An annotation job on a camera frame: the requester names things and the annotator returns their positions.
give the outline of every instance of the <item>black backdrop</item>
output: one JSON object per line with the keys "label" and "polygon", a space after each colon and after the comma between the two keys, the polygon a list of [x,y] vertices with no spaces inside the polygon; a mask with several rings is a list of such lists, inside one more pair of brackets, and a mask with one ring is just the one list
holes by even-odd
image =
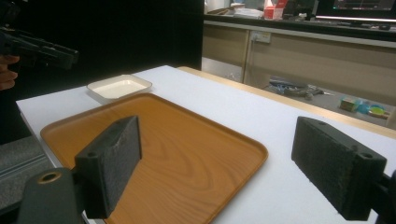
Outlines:
{"label": "black backdrop", "polygon": [[22,68],[0,91],[0,145],[28,136],[16,101],[160,65],[201,69],[203,1],[30,0],[11,27],[79,51],[71,70]]}

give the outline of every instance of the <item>wood grain surface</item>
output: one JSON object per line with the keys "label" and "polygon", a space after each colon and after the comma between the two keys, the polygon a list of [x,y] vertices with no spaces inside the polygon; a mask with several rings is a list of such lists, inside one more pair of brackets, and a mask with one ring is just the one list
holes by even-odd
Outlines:
{"label": "wood grain surface", "polygon": [[117,119],[137,115],[143,159],[106,223],[208,223],[268,157],[260,143],[149,93],[50,124],[64,167]]}

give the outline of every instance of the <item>human hand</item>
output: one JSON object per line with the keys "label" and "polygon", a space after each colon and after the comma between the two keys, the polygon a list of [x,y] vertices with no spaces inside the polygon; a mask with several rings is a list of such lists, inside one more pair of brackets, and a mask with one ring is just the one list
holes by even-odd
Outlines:
{"label": "human hand", "polygon": [[18,74],[8,70],[8,65],[17,63],[20,60],[18,56],[0,55],[0,91],[10,89],[15,86],[14,79]]}

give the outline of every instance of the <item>black countertop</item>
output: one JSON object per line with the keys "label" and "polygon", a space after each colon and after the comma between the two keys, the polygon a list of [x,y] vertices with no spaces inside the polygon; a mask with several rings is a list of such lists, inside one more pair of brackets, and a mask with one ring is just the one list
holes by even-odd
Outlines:
{"label": "black countertop", "polygon": [[338,25],[335,22],[245,19],[218,15],[205,15],[204,20],[266,27],[296,32],[306,32],[320,35],[337,35],[396,43],[396,32],[393,30],[384,31],[375,28],[349,27]]}

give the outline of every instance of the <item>beige wall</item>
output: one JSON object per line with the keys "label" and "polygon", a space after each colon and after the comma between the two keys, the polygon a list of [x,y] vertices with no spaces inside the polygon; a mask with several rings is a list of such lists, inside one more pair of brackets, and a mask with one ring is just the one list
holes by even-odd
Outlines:
{"label": "beige wall", "polygon": [[262,43],[248,36],[248,30],[206,24],[203,55],[242,66],[245,83],[254,87],[281,76],[396,105],[396,49],[282,34]]}

